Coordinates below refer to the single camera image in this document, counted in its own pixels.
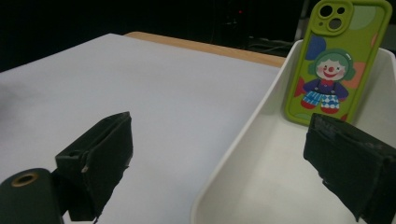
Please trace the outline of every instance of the white plastic container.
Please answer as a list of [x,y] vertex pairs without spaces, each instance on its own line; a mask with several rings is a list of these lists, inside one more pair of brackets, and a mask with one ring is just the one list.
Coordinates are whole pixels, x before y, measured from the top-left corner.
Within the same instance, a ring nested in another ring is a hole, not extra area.
[[[191,224],[356,223],[303,158],[308,127],[283,115],[284,95],[301,44],[295,43],[271,90],[196,198]],[[380,49],[353,123],[393,147],[395,76],[395,56]]]

